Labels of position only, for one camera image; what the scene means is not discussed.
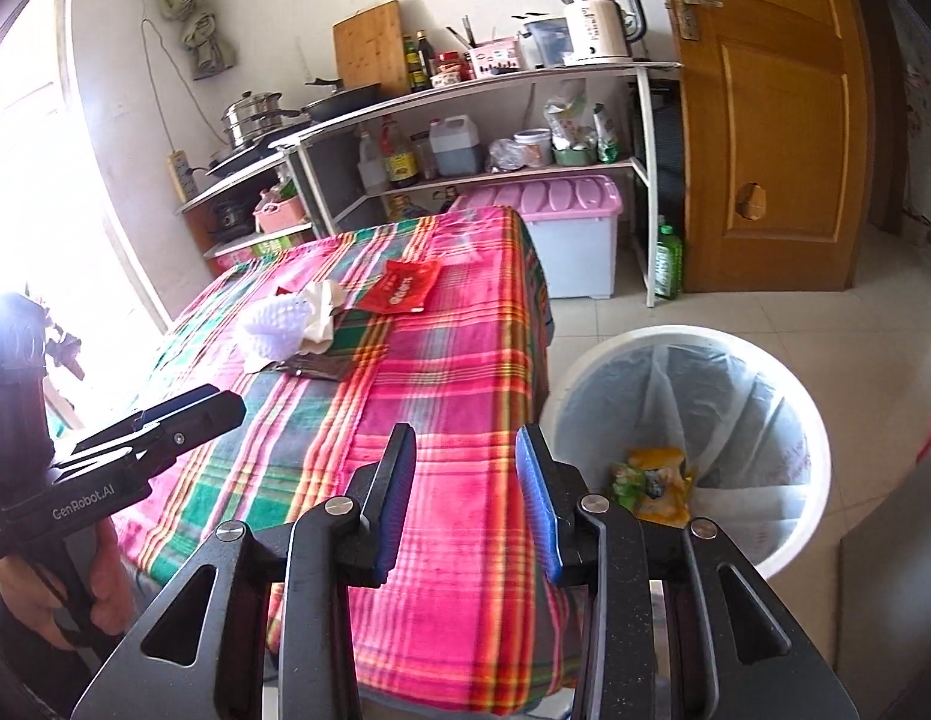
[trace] hanging cloth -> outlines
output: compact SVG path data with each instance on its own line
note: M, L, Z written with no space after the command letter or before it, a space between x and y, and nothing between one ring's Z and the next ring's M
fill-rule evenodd
M180 40L190 55L194 80L235 66L235 50L215 30L214 11L203 0L159 0L159 7L164 18L183 23Z

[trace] person's hand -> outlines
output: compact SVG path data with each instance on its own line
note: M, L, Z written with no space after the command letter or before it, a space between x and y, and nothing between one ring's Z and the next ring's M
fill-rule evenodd
M98 551L89 576L89 586L95 597L92 623L109 635L123 634L131 621L134 602L128 577L121 566L112 520L103 519L95 525L95 535ZM49 579L62 591L57 579ZM61 604L21 557L9 556L0 560L0 593L8 610L25 627L60 650L74 649L65 641L52 616Z

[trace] wooden cutting board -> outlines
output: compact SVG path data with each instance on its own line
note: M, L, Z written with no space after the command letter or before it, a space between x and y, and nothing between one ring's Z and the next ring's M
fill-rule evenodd
M337 23L332 35L339 79L346 89L380 83L387 97L409 93L398 0Z

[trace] door handle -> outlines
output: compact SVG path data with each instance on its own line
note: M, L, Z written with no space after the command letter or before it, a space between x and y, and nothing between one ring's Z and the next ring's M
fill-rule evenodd
M721 0L672 0L675 18L678 21L678 36L682 40L699 40L699 19L695 7L725 7Z
M687 5L698 5L699 7L726 7L721 0L682 0Z

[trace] red packet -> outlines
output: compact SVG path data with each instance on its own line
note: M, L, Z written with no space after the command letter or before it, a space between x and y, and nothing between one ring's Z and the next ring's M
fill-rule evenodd
M425 310L425 299L442 270L440 260L409 263L385 260L385 272L355 304L373 314L407 314Z

